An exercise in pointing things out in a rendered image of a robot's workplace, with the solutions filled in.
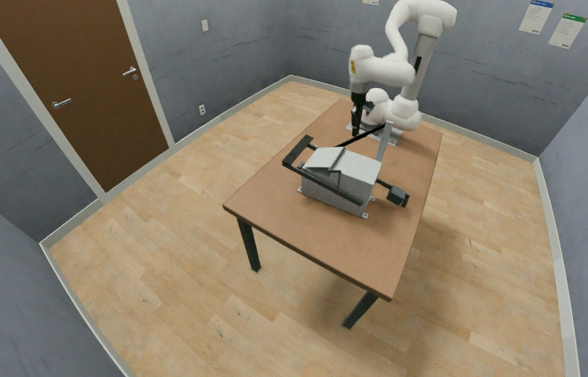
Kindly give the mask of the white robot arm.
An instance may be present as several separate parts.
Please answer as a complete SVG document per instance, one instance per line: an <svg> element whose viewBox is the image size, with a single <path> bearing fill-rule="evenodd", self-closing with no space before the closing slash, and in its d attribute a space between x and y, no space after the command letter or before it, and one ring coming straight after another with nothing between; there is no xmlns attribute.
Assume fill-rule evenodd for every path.
<svg viewBox="0 0 588 377"><path fill-rule="evenodd" d="M361 103L363 111L360 129L369 131L393 122L393 128L416 130L422 120L416 97L422 84L437 37L455 25L457 10L441 0L399 0L385 25L386 36L395 53L372 56L368 45L355 45L349 54L349 89L355 93L368 90L369 80L391 86L403 86L392 102L379 88L371 89ZM418 39L411 62L407 48L398 32L406 22L418 24ZM372 103L373 102L373 103Z"/></svg>

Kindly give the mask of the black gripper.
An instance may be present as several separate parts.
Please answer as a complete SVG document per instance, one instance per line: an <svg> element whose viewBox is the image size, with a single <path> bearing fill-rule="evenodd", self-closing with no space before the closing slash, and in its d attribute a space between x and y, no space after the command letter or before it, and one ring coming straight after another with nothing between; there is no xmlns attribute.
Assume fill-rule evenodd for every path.
<svg viewBox="0 0 588 377"><path fill-rule="evenodd" d="M360 130L360 123L361 123L361 116L363 111L363 106L361 102L366 100L366 92L364 93L355 93L350 91L350 100L353 102L351 111L351 125L352 125L352 136L356 137L359 134ZM360 107L361 105L361 107ZM361 111L362 110L362 111ZM359 118L358 118L359 116Z"/></svg>

